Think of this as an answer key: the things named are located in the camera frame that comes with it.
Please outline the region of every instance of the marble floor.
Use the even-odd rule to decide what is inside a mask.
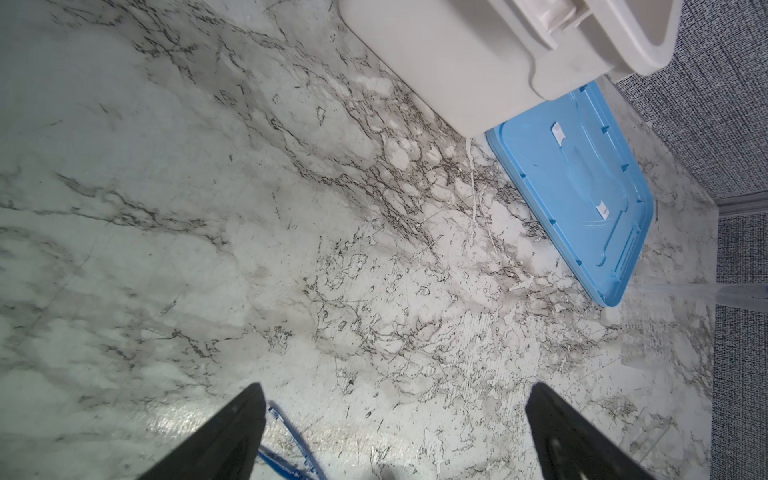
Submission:
[[[713,310],[592,303],[335,3],[0,22],[1,477],[135,478],[261,382],[329,478],[540,478],[545,381],[658,478],[708,478]],[[601,86],[657,202],[634,282],[714,281],[713,202]]]

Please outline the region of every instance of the blue tray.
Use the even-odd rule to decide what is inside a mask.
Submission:
[[[598,84],[485,135],[584,289],[602,306],[618,305],[653,220],[654,196]]]

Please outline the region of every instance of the blue cable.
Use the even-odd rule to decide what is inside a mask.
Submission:
[[[283,426],[288,430],[288,433],[293,438],[296,446],[299,447],[302,455],[304,455],[304,465],[309,468],[309,473],[313,473],[316,476],[316,480],[327,480],[323,470],[315,460],[314,455],[310,451],[310,447],[307,446],[304,439],[298,433],[298,431],[291,425],[291,423],[285,418],[280,409],[273,402],[270,402],[268,412],[272,414],[275,419],[279,420]],[[278,475],[286,480],[315,480],[313,477],[307,475],[305,472],[291,465],[283,457],[276,454],[267,447],[259,447],[259,457],[272,468]]]

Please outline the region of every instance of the gray fabric wall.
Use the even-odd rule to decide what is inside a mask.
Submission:
[[[768,283],[768,214],[720,219],[717,281]],[[768,478],[768,313],[715,310],[711,472]]]
[[[768,190],[766,5],[686,0],[672,62],[618,83],[715,200]]]

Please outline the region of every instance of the white plastic container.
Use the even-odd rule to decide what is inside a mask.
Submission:
[[[682,0],[340,0],[346,24],[474,137],[608,73],[672,58]]]

